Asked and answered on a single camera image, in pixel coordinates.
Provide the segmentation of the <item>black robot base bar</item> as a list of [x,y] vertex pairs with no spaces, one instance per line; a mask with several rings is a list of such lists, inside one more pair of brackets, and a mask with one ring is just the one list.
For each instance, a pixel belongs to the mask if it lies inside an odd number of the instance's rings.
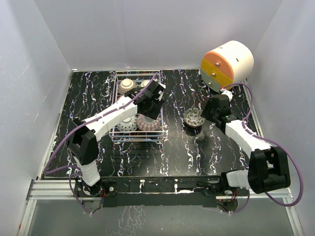
[[247,190],[227,186],[220,176],[102,177],[94,186],[75,179],[75,194],[84,202],[99,200],[101,207],[203,206],[219,200],[235,201]]

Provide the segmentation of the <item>red lattice white bowl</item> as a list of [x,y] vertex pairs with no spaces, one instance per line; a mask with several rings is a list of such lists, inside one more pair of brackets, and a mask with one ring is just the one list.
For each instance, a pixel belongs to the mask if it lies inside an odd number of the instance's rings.
[[138,115],[137,126],[141,131],[156,131],[159,128],[159,119],[152,119],[144,115]]

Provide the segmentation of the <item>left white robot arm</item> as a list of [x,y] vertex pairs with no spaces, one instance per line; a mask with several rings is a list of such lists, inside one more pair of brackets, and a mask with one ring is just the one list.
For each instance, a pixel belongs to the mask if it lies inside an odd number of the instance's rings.
[[158,120],[165,99],[166,85],[155,80],[144,88],[133,88],[122,95],[114,104],[83,121],[74,120],[75,128],[70,132],[67,148],[74,156],[85,191],[97,196],[102,189],[96,159],[98,142],[112,128],[127,118],[143,116],[152,124]]

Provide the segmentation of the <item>brown leaf pattern bowl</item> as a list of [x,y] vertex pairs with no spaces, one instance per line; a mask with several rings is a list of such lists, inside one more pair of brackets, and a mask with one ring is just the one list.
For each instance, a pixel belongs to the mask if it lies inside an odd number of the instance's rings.
[[193,128],[200,127],[204,124],[205,118],[201,116],[202,110],[199,108],[189,108],[184,112],[184,122]]

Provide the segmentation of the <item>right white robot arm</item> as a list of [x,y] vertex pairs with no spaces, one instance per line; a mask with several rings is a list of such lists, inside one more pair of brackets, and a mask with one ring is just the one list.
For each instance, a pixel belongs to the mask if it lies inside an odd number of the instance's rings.
[[231,195],[237,188],[252,189],[256,194],[287,188],[291,184],[286,152],[273,147],[251,134],[243,122],[231,113],[227,95],[214,95],[207,102],[201,116],[214,123],[223,134],[231,138],[249,157],[247,170],[223,172],[219,188]]

